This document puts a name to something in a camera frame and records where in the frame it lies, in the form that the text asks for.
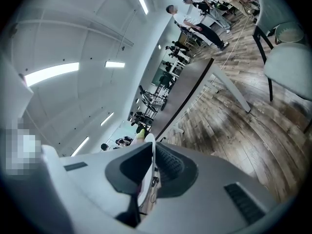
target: gray chair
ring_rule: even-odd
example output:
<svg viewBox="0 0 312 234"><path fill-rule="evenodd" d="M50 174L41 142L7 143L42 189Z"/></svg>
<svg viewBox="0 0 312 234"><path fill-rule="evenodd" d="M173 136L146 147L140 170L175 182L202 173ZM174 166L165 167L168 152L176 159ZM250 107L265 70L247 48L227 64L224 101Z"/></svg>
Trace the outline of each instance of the gray chair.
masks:
<svg viewBox="0 0 312 234"><path fill-rule="evenodd" d="M253 38L265 63L264 74L268 77L270 101L273 100L272 80L303 99L312 101L312 52L310 48L299 43L282 43L273 49L273 45L266 36L266 33L282 23L298 22L296 16L284 0L259 1L261 10ZM272 49L268 56L264 53L260 37Z"/></svg>

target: cable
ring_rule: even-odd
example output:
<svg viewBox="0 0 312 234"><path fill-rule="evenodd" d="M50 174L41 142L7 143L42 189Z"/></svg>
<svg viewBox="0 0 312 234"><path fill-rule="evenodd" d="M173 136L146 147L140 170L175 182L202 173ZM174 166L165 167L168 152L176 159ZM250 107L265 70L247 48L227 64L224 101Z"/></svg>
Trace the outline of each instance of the cable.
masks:
<svg viewBox="0 0 312 234"><path fill-rule="evenodd" d="M234 45L232 51L230 52L228 58L226 59L225 63L222 65L221 70L223 69L224 65L226 64L226 62L227 62L228 59L230 58L230 56L231 56L231 54L232 54L234 48L236 47L236 45L237 45L237 43L238 43L238 41L239 41L239 39L240 39L240 37L241 37L241 35L242 35L242 33L243 33L245 27L246 27L246 24L247 24L248 20L249 20L249 19L247 18L247 20L246 20L246 22L245 22L245 25L244 25L242 31L240 32L240 34L239 34L239 36L238 36L238 39L237 39L237 41L236 41L236 43L235 43L235 45ZM199 101L199 99L200 99L200 98L203 96L203 94L208 90L208 88L209 88L209 86L208 86L208 87L205 89L205 91L200 95L200 97L195 101L195 103L194 103L194 104L177 120L176 124L190 111L190 109L191 109L192 107L194 107L194 105Z"/></svg>
<svg viewBox="0 0 312 234"><path fill-rule="evenodd" d="M151 202L152 204L154 204L154 203L156 202L156 199L155 199L154 201L152 201L152 197L153 197L153 195L155 194L155 189L156 189L157 185L158 185L158 182L155 183L154 191L153 191L153 194L152 194L151 199L150 199L150 202Z"/></svg>

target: chair seat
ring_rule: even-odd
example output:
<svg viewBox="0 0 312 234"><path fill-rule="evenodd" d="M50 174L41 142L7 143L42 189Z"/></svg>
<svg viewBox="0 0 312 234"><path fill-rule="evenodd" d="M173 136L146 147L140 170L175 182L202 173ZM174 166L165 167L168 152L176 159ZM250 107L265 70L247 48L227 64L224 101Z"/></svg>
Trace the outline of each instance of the chair seat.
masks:
<svg viewBox="0 0 312 234"><path fill-rule="evenodd" d="M264 65L264 74L300 97L312 101L312 52L299 43L274 47Z"/></svg>

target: black pants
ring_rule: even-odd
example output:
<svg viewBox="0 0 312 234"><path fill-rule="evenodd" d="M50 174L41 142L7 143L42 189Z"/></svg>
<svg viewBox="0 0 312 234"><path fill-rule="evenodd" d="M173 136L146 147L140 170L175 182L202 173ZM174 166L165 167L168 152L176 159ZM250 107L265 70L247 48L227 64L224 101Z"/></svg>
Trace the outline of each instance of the black pants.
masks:
<svg viewBox="0 0 312 234"><path fill-rule="evenodd" d="M203 30L199 31L195 28L195 31L203 34L206 38L208 38L212 43L214 43L218 48L222 48L224 43L221 41L221 39L218 37L218 35L210 28L208 28L205 24L199 23L196 26L201 27Z"/></svg>

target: fluorescent light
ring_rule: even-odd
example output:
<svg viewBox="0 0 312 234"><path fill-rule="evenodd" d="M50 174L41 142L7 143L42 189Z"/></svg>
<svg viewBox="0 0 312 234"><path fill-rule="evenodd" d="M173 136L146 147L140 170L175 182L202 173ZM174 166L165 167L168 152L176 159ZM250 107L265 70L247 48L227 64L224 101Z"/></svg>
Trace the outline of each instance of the fluorescent light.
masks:
<svg viewBox="0 0 312 234"><path fill-rule="evenodd" d="M105 63L105 68L124 68L124 62L116 62L116 61L107 61Z"/></svg>
<svg viewBox="0 0 312 234"><path fill-rule="evenodd" d="M79 146L78 148L74 151L74 153L71 155L71 157L75 156L79 150L83 147L83 145L89 140L89 137L87 137Z"/></svg>
<svg viewBox="0 0 312 234"><path fill-rule="evenodd" d="M78 69L79 69L79 62L62 64L62 65L54 66L51 68L45 68L37 72L34 72L32 74L26 75L25 80L26 80L27 86L30 87L40 81L43 81L48 78L52 78L54 76L58 76L61 74L69 73L72 71L77 71Z"/></svg>
<svg viewBox="0 0 312 234"><path fill-rule="evenodd" d="M139 2L140 2L141 6L142 6L142 8L144 10L144 13L147 15L148 9L146 7L145 1L144 0L139 0Z"/></svg>
<svg viewBox="0 0 312 234"><path fill-rule="evenodd" d="M101 126L103 126L105 124L105 122L107 122L109 120L110 117L112 117L114 114L114 112L112 112L102 123Z"/></svg>

